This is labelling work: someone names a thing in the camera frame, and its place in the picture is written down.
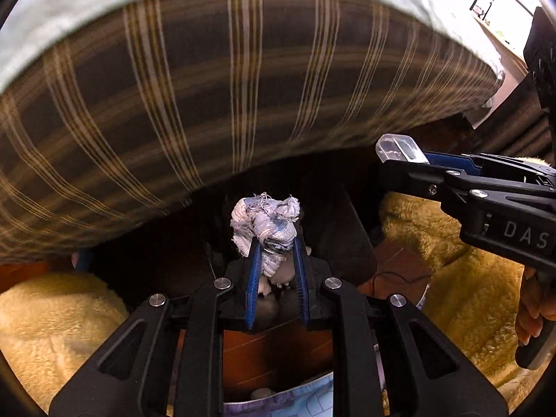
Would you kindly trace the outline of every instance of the fluffy yellow fabric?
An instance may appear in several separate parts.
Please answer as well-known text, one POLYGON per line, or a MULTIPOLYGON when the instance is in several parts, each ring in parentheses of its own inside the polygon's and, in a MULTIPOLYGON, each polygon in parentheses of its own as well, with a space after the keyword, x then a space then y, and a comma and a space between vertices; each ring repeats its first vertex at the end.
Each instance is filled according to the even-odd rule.
POLYGON ((0 350, 45 412, 55 394, 127 318, 98 278, 51 273, 0 295, 0 350))
POLYGON ((425 314, 515 409, 546 368, 531 372, 514 360, 523 266, 461 242, 460 224, 435 201, 389 193, 381 220, 388 239, 418 252, 433 271, 425 314))

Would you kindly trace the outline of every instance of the white rag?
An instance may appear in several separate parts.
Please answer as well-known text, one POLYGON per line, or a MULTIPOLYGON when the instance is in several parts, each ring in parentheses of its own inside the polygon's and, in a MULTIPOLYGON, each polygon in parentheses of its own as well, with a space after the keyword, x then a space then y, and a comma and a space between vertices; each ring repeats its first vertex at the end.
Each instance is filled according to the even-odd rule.
POLYGON ((286 259, 285 253, 294 246, 297 236, 294 222, 299 212, 299 201, 295 197, 277 201, 266 193, 240 199, 232 211, 233 241, 241 255, 249 255, 253 237, 262 245, 259 293, 270 293, 267 278, 276 274, 286 259))

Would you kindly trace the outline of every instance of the finger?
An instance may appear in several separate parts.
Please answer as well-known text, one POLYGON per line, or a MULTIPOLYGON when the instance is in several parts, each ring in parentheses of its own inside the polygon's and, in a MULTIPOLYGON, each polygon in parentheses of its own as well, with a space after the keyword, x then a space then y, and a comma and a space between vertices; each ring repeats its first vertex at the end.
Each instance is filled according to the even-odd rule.
POLYGON ((515 333, 518 336, 518 339, 524 344, 527 345, 529 343, 529 339, 531 338, 531 334, 522 328, 521 324, 519 324, 518 320, 515 320, 515 333))
POLYGON ((540 331, 543 328, 543 318, 533 318, 522 302, 519 305, 517 319, 521 327, 533 337, 540 335, 540 331))
POLYGON ((525 277, 525 279, 531 279, 535 273, 537 272, 537 270, 535 268, 531 268, 530 266, 526 266, 525 269, 523 270, 523 277, 525 277))
POLYGON ((540 314, 540 302, 543 299, 543 288, 535 277, 522 280, 521 285, 521 301, 533 317, 537 319, 540 314))
POLYGON ((542 299, 539 306, 540 313, 547 320, 556 320, 556 290, 550 290, 542 299))

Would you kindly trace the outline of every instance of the plaid cushion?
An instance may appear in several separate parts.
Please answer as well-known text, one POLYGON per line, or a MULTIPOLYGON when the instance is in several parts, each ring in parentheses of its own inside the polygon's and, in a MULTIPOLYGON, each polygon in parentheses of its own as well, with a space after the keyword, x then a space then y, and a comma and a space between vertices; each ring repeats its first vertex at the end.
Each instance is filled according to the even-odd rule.
POLYGON ((96 245, 254 165, 368 145, 499 86, 378 2, 131 3, 0 96, 0 262, 96 245))

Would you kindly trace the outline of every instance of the black handle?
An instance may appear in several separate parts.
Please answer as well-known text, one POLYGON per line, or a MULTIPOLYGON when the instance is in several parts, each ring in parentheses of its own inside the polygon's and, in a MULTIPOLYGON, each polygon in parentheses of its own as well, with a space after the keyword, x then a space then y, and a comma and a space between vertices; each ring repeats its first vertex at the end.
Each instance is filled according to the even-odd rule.
POLYGON ((222 415, 222 327, 219 303, 234 290, 207 283, 193 295, 177 374, 173 415, 222 415))
MULTIPOLYGON (((553 279, 537 271, 537 280, 545 289, 554 286, 553 279)), ((515 352, 516 363, 524 369, 536 370, 546 361, 552 349, 556 346, 556 321, 543 319, 543 329, 538 337, 531 337, 529 344, 519 346, 515 352)))
POLYGON ((324 281, 321 292, 336 304, 334 417, 383 415, 380 377, 369 327, 366 298, 350 283, 324 281))

